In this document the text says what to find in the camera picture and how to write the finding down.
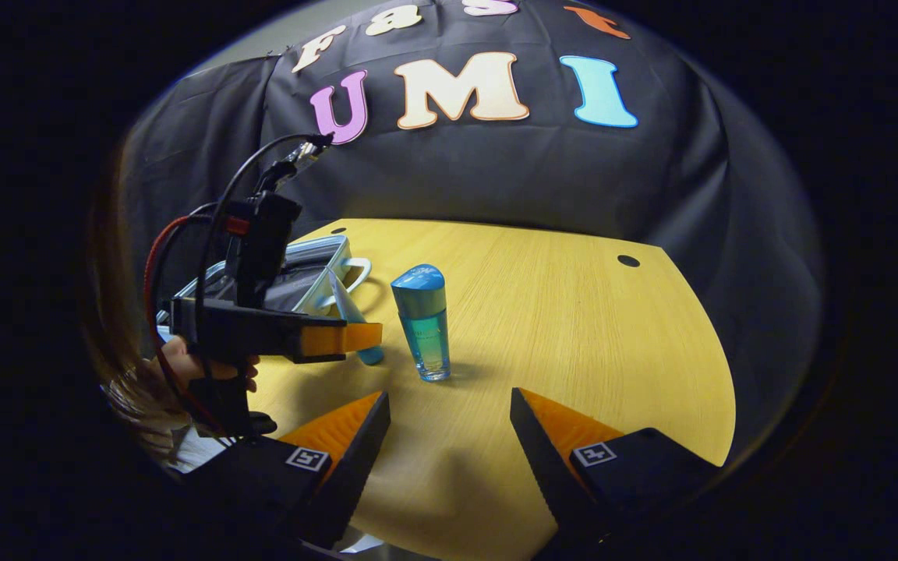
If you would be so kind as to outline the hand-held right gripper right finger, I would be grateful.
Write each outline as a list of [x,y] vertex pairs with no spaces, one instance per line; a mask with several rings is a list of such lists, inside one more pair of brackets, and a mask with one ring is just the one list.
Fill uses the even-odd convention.
[[558,526],[553,547],[612,547],[719,475],[658,429],[624,433],[527,388],[511,391],[510,422]]

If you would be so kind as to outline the black backdrop cloth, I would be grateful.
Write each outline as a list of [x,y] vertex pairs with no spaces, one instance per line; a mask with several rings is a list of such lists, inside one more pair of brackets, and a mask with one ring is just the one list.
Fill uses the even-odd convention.
[[157,96],[122,164],[129,263],[290,132],[338,146],[288,187],[339,217],[481,221],[659,246],[733,370],[729,461],[766,440],[819,337],[824,280],[794,165],[726,85],[652,30],[562,0],[388,0],[223,57]]

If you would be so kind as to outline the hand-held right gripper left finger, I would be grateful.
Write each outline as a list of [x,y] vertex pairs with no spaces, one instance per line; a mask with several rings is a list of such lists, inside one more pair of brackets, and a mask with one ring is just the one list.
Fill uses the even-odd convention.
[[377,391],[281,438],[244,439],[184,479],[243,541],[331,549],[349,525],[390,426]]

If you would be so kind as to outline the person's hair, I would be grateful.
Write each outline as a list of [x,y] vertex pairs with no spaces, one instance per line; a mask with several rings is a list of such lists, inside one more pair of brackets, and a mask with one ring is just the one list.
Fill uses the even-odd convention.
[[97,383],[118,420],[150,458],[176,465],[190,421],[140,348],[143,313],[132,294],[136,283],[129,276],[122,198],[125,148],[120,143],[113,149],[90,198],[84,227],[81,331]]

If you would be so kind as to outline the blue skincare tube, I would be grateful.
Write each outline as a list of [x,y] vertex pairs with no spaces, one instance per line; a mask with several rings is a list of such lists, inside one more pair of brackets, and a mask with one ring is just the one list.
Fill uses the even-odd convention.
[[[328,278],[329,284],[331,284],[332,294],[334,294],[338,315],[347,323],[366,323],[363,313],[360,312],[359,307],[353,302],[352,297],[350,297],[346,290],[345,284],[339,280],[338,275],[334,271],[328,270]],[[384,360],[384,351],[382,351],[382,348],[378,347],[378,345],[376,347],[360,349],[360,351],[357,351],[357,355],[359,355],[359,358],[364,365],[378,365],[379,362]]]

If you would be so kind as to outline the light blue suitcase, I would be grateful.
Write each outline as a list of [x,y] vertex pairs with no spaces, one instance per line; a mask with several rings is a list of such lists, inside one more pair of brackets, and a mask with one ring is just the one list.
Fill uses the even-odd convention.
[[[286,248],[284,267],[265,292],[262,309],[275,312],[297,312],[303,315],[326,316],[336,305],[331,276],[339,281],[352,269],[359,269],[359,276],[345,285],[354,291],[367,280],[372,263],[367,258],[352,255],[352,243],[345,235],[293,242]],[[221,260],[207,268],[206,296],[218,301],[235,300],[235,278],[228,273],[227,263]],[[157,330],[162,337],[171,336],[170,305],[163,305],[157,313]]]

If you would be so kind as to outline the blue skincare bottle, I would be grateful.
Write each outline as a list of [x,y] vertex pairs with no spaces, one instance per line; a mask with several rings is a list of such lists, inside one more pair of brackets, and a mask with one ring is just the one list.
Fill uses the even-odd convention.
[[451,359],[445,277],[437,267],[422,263],[396,277],[390,288],[420,379],[448,379]]

